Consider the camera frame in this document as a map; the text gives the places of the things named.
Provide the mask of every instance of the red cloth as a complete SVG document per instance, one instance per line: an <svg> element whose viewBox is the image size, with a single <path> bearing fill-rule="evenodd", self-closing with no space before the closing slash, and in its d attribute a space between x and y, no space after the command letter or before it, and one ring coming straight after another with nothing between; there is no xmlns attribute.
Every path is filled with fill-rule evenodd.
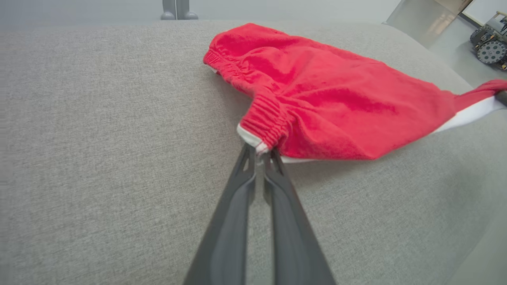
<svg viewBox="0 0 507 285"><path fill-rule="evenodd" d="M383 62L255 24L218 34L204 63L253 97L240 126L295 158L376 159L507 89L493 80L456 96Z"/></svg>

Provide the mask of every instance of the black baseboard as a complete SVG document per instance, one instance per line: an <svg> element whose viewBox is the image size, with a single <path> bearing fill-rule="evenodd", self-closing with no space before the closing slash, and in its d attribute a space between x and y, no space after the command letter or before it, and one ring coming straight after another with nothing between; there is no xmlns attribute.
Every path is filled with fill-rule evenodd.
<svg viewBox="0 0 507 285"><path fill-rule="evenodd" d="M479 24L478 24L477 22L475 22L474 20L472 20L472 19L468 18L465 14L463 14L463 13L459 13L459 16L460 16L461 18L463 18L465 21L467 21L468 23L470 23L470 24L474 25L476 28L481 27L481 25L479 25Z"/></svg>

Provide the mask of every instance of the black tire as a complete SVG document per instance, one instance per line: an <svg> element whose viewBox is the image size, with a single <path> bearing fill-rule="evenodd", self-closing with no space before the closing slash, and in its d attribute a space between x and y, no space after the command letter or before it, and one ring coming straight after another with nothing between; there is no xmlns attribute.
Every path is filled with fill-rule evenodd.
<svg viewBox="0 0 507 285"><path fill-rule="evenodd" d="M485 64L500 62L507 54L507 43L501 41L489 41L477 49L477 58Z"/></svg>
<svg viewBox="0 0 507 285"><path fill-rule="evenodd" d="M478 44L479 42L483 42L487 39L489 39L494 34L494 31L489 26L482 26L478 29L476 29L472 35L470 36L470 42L474 45Z"/></svg>

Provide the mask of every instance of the gray upholstery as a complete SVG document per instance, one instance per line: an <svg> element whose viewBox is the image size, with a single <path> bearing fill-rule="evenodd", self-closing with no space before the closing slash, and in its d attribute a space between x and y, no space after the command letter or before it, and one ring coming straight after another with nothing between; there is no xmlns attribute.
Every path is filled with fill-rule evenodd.
<svg viewBox="0 0 507 285"><path fill-rule="evenodd" d="M2 284L180 284L242 146L250 100L202 64L241 22L2 35ZM470 86L385 25L259 23ZM340 284L444 284L507 204L507 112L377 161L288 170ZM250 207L248 284L270 284L269 206Z"/></svg>

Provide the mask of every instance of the red fabric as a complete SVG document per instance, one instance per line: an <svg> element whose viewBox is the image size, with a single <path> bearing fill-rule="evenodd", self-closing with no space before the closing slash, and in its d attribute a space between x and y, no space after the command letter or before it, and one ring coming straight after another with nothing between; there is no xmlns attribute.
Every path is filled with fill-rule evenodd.
<svg viewBox="0 0 507 285"><path fill-rule="evenodd" d="M254 24L218 34L204 63L253 97L241 127L295 158L376 159L507 89L494 80L456 96L383 62Z"/></svg>

